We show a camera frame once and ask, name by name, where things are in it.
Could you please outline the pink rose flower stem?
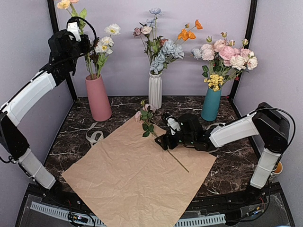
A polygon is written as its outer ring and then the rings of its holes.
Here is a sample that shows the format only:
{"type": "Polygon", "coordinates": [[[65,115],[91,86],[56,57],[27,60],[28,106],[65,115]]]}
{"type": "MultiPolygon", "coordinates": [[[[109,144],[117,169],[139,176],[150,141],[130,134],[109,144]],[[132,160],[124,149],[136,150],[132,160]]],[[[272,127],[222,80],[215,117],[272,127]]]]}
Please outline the pink rose flower stem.
{"type": "MultiPolygon", "coordinates": [[[[156,108],[151,104],[146,104],[144,100],[140,102],[141,108],[135,114],[135,121],[141,122],[144,130],[143,137],[148,137],[150,134],[155,138],[159,137],[154,130],[152,118],[156,112],[156,108]]],[[[172,148],[169,148],[167,152],[189,173],[189,170],[171,153],[172,148]]]]}

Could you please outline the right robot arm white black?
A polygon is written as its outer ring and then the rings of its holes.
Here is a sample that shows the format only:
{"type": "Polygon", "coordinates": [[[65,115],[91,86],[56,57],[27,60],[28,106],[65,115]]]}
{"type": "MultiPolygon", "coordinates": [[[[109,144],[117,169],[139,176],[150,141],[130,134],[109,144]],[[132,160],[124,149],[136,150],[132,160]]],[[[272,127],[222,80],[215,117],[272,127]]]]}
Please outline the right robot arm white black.
{"type": "Polygon", "coordinates": [[[211,153],[241,139],[251,140],[253,148],[258,151],[258,164],[242,194],[241,200],[246,205],[259,199],[261,190],[276,170],[296,131],[295,120],[290,113],[266,102],[237,120],[214,123],[207,128],[203,128],[197,116],[190,113],[179,118],[164,114],[162,118],[169,129],[156,137],[155,142],[165,151],[184,146],[211,153]]]}

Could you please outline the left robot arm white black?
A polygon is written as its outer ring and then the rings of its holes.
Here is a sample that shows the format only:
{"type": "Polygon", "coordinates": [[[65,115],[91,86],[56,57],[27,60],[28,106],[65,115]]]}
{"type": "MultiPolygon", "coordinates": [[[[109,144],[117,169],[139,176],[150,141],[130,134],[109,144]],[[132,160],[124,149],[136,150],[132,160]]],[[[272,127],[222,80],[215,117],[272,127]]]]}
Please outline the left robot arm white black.
{"type": "Polygon", "coordinates": [[[47,93],[74,75],[78,58],[91,50],[87,34],[78,35],[70,29],[61,30],[48,40],[49,62],[0,108],[0,143],[8,152],[4,163],[17,164],[26,175],[47,190],[48,198],[56,206],[63,206],[67,196],[53,188],[56,178],[44,167],[32,152],[30,145],[18,126],[28,112],[47,93]]]}

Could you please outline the white poppy flower stem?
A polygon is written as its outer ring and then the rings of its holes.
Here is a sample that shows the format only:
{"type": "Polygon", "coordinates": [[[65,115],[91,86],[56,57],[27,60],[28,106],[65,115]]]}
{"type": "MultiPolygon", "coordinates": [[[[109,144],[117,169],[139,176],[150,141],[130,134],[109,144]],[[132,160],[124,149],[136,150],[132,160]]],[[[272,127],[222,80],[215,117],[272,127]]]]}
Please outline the white poppy flower stem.
{"type": "Polygon", "coordinates": [[[121,28],[116,23],[105,27],[104,32],[106,36],[102,37],[95,47],[95,53],[97,54],[97,61],[95,63],[97,77],[101,75],[101,70],[105,66],[109,55],[113,53],[112,47],[114,46],[114,41],[112,36],[120,35],[120,31],[121,28]]]}

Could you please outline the beige kraft wrapping paper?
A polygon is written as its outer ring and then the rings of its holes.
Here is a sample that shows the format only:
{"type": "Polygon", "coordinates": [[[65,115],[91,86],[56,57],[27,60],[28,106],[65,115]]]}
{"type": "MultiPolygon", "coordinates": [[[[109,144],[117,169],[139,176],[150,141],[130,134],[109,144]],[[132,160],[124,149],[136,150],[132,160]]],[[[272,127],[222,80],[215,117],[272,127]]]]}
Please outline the beige kraft wrapping paper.
{"type": "Polygon", "coordinates": [[[131,118],[62,176],[108,227],[172,227],[216,158],[177,147],[164,151],[131,118]]]}

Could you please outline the beige ribbon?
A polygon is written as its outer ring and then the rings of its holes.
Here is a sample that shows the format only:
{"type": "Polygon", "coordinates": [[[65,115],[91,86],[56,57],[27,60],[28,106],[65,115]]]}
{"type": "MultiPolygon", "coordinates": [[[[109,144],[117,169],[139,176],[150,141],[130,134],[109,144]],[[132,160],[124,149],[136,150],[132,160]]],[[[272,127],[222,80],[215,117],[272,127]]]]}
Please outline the beige ribbon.
{"type": "Polygon", "coordinates": [[[94,129],[98,122],[92,123],[92,125],[87,129],[85,138],[90,143],[90,146],[94,146],[97,142],[104,139],[104,134],[102,131],[95,131],[91,136],[88,135],[89,131],[94,129]]]}

